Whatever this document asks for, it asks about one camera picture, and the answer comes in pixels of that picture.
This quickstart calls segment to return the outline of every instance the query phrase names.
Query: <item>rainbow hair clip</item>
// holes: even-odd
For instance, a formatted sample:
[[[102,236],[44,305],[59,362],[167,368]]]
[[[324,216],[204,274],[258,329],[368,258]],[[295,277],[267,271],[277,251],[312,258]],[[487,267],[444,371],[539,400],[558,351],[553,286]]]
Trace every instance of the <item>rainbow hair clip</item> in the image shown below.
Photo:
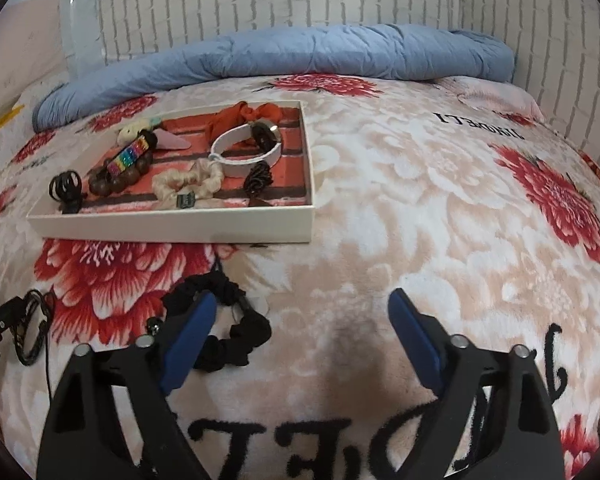
[[[150,149],[149,142],[144,135],[140,135],[124,150],[120,151],[113,160],[107,164],[107,171],[111,176],[118,176],[120,173],[130,168],[136,163],[136,160]]]

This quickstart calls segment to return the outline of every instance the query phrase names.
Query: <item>blue gripper pad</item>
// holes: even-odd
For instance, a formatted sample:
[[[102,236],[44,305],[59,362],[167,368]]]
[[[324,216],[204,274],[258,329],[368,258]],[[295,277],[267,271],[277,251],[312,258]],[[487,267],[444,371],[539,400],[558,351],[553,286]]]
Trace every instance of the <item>blue gripper pad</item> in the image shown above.
[[[165,396],[184,384],[193,368],[206,336],[216,322],[216,297],[204,292],[195,311],[189,316],[180,335],[164,354],[164,374],[160,388]]]
[[[389,321],[413,365],[420,384],[440,396],[444,390],[440,356],[418,322],[420,315],[401,288],[389,296]]]

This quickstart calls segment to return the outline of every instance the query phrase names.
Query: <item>black watch face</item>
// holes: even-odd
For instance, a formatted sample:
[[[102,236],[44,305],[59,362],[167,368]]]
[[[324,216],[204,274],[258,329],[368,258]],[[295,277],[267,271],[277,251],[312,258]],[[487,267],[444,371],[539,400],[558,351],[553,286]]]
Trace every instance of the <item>black watch face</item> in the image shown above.
[[[263,153],[268,153],[276,147],[278,140],[266,124],[255,123],[251,127],[251,137]]]

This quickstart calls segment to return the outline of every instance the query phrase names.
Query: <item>watch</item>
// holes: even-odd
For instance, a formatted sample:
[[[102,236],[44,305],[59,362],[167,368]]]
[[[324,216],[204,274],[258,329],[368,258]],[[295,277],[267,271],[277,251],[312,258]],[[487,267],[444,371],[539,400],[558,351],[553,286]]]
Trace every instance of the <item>watch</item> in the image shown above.
[[[234,160],[224,158],[222,154],[236,142],[253,138],[262,154],[253,158]],[[251,169],[261,161],[269,167],[280,160],[282,154],[282,135],[278,126],[268,119],[258,119],[251,123],[243,124],[225,132],[211,145],[210,160],[217,160],[222,165],[224,176],[247,177]]]

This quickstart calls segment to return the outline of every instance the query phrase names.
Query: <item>cream scrunchie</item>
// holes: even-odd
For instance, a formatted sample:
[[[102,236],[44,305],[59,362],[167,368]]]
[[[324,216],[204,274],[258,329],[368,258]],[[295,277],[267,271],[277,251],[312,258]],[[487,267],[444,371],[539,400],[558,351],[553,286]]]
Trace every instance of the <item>cream scrunchie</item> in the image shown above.
[[[176,209],[178,195],[189,193],[196,196],[196,209],[224,207],[222,200],[212,199],[223,180],[224,172],[220,162],[208,158],[196,160],[189,171],[175,168],[163,171],[155,175],[151,182],[154,195],[159,200],[155,208]]]

